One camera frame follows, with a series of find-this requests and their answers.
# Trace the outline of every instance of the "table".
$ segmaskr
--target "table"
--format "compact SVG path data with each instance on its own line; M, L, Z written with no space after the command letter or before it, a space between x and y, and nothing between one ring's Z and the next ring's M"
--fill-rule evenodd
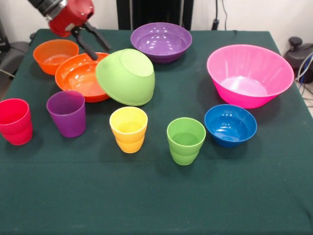
M113 51L131 47L131 31L101 31ZM215 49L254 44L278 52L268 32L192 31L193 43L176 62L154 65L153 99L136 154L120 151L109 127L122 104L87 104L86 132L62 137L45 104L59 91L32 58L38 31L6 98L25 99L34 136L16 147L0 139L0 234L312 234L313 120L295 85L261 108L248 142L225 149L209 134L189 166L171 158L166 127L178 117L203 123L224 103L206 70ZM83 33L97 51L101 47Z

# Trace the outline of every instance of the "green bowl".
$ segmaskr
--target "green bowl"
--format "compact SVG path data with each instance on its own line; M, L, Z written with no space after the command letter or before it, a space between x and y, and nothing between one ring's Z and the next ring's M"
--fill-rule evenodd
M96 77L106 94L129 106L148 103L155 89L153 64L135 49L119 50L101 60Z

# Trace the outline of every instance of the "bowl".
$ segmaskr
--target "bowl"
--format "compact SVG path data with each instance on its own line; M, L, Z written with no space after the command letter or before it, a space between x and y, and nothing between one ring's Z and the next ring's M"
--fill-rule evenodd
M135 49L116 51L101 60L96 67L97 80L114 100L128 105L148 103L154 93L153 64Z
M223 147L235 147L246 142L257 131L255 118L247 110L230 104L212 107L204 124L214 141Z
M76 55L62 63L55 73L55 82L63 91L81 93L87 103L96 103L110 98L100 87L95 69L109 54L98 52L92 60L86 53Z
M191 34L172 23L149 23L131 35L133 46L155 63L167 64L180 58L190 47Z
M223 100L242 108L260 107L293 83L290 64L279 54L254 45L230 45L214 51L207 70Z
M33 57L45 73L54 75L65 60L78 55L78 53L79 47L75 42L55 39L37 46L33 52Z

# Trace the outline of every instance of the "cup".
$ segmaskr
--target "cup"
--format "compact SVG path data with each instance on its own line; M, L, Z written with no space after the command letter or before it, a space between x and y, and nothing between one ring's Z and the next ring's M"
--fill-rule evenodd
M13 145L23 145L31 140L33 126L25 100L13 98L0 102L0 133Z
M79 92L58 92L49 98L46 108L64 137L77 137L85 131L85 99Z
M110 126L116 142L125 153L139 151L145 139L147 124L147 114L137 107L123 107L110 116Z
M197 120L180 117L167 127L167 140L173 160L189 165L197 157L206 136L205 127Z

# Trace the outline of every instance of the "red cup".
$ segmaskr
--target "red cup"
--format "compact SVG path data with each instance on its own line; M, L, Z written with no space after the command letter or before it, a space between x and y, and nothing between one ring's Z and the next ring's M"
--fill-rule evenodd
M33 135L30 109L22 99L6 99L0 102L0 133L13 145L29 142Z

